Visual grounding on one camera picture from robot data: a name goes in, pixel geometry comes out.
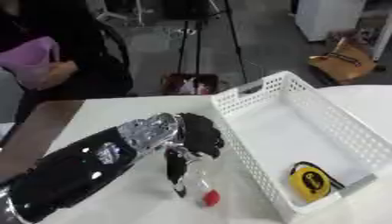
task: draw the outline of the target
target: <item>red bottle cap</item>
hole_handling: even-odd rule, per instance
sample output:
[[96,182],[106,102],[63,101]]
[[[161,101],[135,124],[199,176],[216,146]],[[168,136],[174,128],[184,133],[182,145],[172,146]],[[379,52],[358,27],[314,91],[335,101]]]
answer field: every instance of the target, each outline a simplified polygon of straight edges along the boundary
[[215,190],[208,192],[204,195],[203,201],[207,207],[213,207],[221,200],[221,196]]

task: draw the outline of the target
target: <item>tape measure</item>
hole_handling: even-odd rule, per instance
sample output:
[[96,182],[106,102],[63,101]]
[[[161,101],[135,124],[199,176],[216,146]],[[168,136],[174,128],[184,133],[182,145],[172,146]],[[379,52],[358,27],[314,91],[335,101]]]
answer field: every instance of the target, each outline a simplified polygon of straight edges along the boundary
[[304,161],[293,165],[289,182],[308,203],[324,198],[331,192],[332,186],[338,190],[345,188],[315,164]]

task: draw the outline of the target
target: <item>robotic hand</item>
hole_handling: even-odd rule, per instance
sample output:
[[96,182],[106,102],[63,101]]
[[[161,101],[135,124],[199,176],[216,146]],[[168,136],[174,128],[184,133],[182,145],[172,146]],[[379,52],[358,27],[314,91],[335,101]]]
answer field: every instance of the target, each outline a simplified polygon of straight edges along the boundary
[[177,185],[187,164],[201,154],[217,158],[223,144],[214,124],[199,115],[160,114],[126,122],[49,154],[2,184],[0,222],[42,221],[99,191],[153,151],[166,150],[168,179]]

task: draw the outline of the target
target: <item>floor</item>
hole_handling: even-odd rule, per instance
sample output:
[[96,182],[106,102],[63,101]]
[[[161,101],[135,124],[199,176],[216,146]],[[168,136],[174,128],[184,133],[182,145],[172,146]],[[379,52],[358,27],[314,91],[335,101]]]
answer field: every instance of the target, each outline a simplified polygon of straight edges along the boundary
[[[182,23],[163,21],[157,0],[143,0],[145,8],[155,10],[146,15],[144,28],[132,29],[110,21],[124,36],[129,46],[131,72],[135,78],[134,92],[141,96],[159,95],[162,77],[177,70],[180,37],[169,35],[182,27]],[[222,7],[223,0],[215,0]],[[282,70],[298,74],[316,88],[322,88],[320,82],[307,65],[307,58],[326,52],[322,44],[309,44],[300,30],[295,26],[294,18],[288,15],[289,0],[230,0],[234,8],[234,25],[240,39],[246,62],[248,81],[257,80],[264,75]],[[235,55],[228,21],[212,18],[203,31],[201,72],[218,74],[229,84],[237,86],[243,83],[240,67]],[[194,73],[195,36],[191,36],[186,48],[184,72]],[[392,71],[392,45],[389,45],[381,59],[381,64]],[[5,84],[0,79],[0,123],[12,120],[18,105],[20,90],[15,84]],[[392,84],[392,75],[371,73],[358,79],[354,84]]]

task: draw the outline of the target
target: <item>purple bag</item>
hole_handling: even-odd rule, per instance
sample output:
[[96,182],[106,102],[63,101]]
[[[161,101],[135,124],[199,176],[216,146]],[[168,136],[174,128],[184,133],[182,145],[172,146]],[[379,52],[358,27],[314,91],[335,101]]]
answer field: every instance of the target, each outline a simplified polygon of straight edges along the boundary
[[0,53],[0,67],[11,70],[24,87],[35,89],[49,73],[51,55],[60,61],[59,44],[50,37],[36,38]]

